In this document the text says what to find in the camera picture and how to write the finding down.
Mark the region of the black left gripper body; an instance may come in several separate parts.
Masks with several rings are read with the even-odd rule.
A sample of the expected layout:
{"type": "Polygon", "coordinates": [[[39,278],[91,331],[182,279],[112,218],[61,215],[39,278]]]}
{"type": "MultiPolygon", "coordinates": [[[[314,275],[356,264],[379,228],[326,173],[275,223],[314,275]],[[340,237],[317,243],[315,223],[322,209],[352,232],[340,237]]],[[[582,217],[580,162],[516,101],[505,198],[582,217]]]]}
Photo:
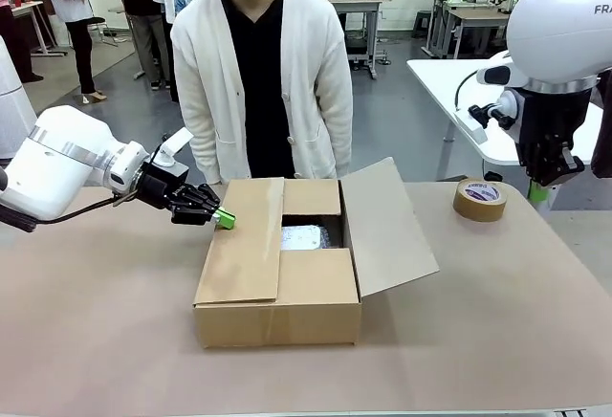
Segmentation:
{"type": "Polygon", "coordinates": [[[188,167],[175,163],[171,167],[144,163],[137,183],[136,199],[155,209],[172,210],[188,206],[185,197],[188,167]]]}

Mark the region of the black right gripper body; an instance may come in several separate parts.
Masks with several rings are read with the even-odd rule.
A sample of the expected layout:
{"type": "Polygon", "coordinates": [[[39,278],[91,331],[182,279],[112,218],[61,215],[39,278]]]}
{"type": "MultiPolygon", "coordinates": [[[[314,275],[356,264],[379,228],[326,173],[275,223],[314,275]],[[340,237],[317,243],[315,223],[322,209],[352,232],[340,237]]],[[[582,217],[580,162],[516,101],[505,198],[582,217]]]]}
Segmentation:
{"type": "Polygon", "coordinates": [[[570,94],[542,94],[519,89],[523,99],[519,140],[521,162],[563,161],[574,147],[574,133],[584,123],[591,89],[570,94]]]}

